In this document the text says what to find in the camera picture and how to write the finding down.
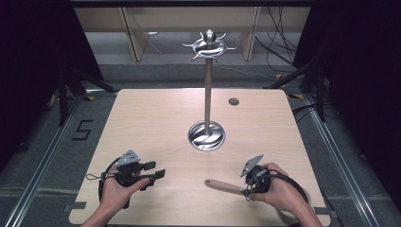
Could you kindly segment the person's left hand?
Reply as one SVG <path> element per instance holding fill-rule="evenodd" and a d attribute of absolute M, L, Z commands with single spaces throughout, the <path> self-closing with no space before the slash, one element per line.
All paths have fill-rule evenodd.
<path fill-rule="evenodd" d="M 148 183 L 149 178 L 145 178 L 129 187 L 125 187 L 118 183 L 113 174 L 108 176 L 104 181 L 103 194 L 98 208 L 101 216 L 105 219 L 111 219 L 125 206 L 134 192 L 147 186 Z"/>

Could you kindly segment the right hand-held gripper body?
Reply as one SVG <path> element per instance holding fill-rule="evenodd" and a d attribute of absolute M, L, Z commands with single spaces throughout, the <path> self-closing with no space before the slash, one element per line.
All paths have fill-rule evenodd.
<path fill-rule="evenodd" d="M 259 154 L 248 160 L 240 172 L 240 176 L 245 178 L 246 188 L 250 189 L 252 193 L 266 193 L 270 189 L 269 174 L 259 164 L 263 157 L 263 154 Z"/>

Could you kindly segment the black curtain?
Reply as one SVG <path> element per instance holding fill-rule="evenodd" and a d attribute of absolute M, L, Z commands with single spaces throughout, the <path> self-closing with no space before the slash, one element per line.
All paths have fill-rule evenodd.
<path fill-rule="evenodd" d="M 331 98 L 401 210 L 401 0 L 313 0 L 294 61 L 325 68 Z"/>
<path fill-rule="evenodd" d="M 0 172 L 72 69 L 102 79 L 69 0 L 0 0 Z"/>

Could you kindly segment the person's right hand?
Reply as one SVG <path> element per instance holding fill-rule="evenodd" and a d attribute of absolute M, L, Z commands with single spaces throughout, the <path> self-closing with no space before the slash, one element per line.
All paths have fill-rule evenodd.
<path fill-rule="evenodd" d="M 251 200 L 263 201 L 280 211 L 290 212 L 296 217 L 310 209 L 309 204 L 294 186 L 276 177 L 270 180 L 268 192 L 251 194 Z"/>

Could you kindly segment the light wooden shelf unit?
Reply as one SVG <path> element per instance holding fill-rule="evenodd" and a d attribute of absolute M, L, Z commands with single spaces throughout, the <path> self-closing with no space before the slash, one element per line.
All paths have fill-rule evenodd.
<path fill-rule="evenodd" d="M 273 32 L 301 32 L 309 7 L 163 7 L 163 8 L 76 8 L 86 32 L 124 32 L 132 59 L 142 60 L 151 32 L 237 32 L 243 58 L 252 58 L 255 35 Z"/>

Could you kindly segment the black tripod stand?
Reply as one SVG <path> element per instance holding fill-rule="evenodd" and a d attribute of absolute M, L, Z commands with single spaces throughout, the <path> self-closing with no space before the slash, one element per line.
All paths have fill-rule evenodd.
<path fill-rule="evenodd" d="M 106 92 L 117 92 L 117 89 L 108 85 L 102 79 L 97 79 L 75 67 L 64 67 L 58 75 L 58 92 L 61 112 L 60 126 L 66 122 L 69 116 L 67 90 L 70 90 L 73 96 L 83 96 L 86 94 L 86 90 L 81 83 L 82 80 L 86 80 Z"/>
<path fill-rule="evenodd" d="M 266 89 L 278 89 L 286 85 L 290 81 L 304 75 L 300 89 L 303 93 L 309 93 L 313 88 L 316 89 L 316 108 L 318 117 L 322 122 L 325 121 L 323 110 L 323 95 L 324 95 L 324 70 L 321 64 L 320 57 L 313 57 L 307 64 L 290 73 L 284 79 L 266 86 Z"/>

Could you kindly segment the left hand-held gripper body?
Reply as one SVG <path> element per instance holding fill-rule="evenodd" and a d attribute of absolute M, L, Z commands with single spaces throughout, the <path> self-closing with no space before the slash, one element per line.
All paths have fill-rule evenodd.
<path fill-rule="evenodd" d="M 113 165 L 117 168 L 117 181 L 124 187 L 134 185 L 141 179 L 141 171 L 145 168 L 141 158 L 129 149 Z"/>

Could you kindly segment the silver metal utensil stand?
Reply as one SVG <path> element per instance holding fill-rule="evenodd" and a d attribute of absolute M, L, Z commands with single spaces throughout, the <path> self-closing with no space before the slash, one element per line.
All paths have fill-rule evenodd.
<path fill-rule="evenodd" d="M 211 119 L 213 63 L 227 50 L 235 50 L 223 41 L 225 36 L 226 34 L 222 34 L 218 37 L 212 29 L 207 29 L 192 44 L 183 44 L 185 47 L 190 47 L 195 54 L 193 61 L 205 60 L 204 115 L 202 121 L 192 125 L 187 134 L 191 146 L 200 151 L 216 150 L 223 145 L 226 138 L 223 127 Z"/>

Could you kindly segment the wooden spoon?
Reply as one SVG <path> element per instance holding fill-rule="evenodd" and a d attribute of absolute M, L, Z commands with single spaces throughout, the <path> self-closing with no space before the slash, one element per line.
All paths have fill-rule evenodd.
<path fill-rule="evenodd" d="M 226 192 L 226 193 L 232 193 L 232 194 L 236 194 L 236 195 L 243 195 L 242 191 L 243 188 L 241 188 L 240 186 L 231 184 L 231 183 L 226 183 L 226 182 L 222 182 L 219 180 L 213 180 L 213 179 L 206 179 L 204 181 L 204 184 L 210 188 L 222 191 L 222 192 Z"/>

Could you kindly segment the metal floor rail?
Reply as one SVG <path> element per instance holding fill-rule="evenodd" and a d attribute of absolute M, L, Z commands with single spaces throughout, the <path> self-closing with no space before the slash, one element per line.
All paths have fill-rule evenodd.
<path fill-rule="evenodd" d="M 81 96 L 75 96 L 72 99 L 70 106 L 67 109 L 67 116 L 65 120 L 60 126 L 58 126 L 49 146 L 44 153 L 43 158 L 35 168 L 30 181 L 22 191 L 21 196 L 16 202 L 14 208 L 11 210 L 4 227 L 20 227 L 81 101 Z"/>
<path fill-rule="evenodd" d="M 381 227 L 378 218 L 374 214 L 372 205 L 365 197 L 356 181 L 355 176 L 351 172 L 350 167 L 345 162 L 332 133 L 326 124 L 321 121 L 318 111 L 312 110 L 311 117 L 330 153 L 330 156 L 341 176 L 342 181 L 344 182 L 345 187 L 350 194 L 351 200 L 353 201 L 363 223 L 365 224 L 365 227 Z"/>

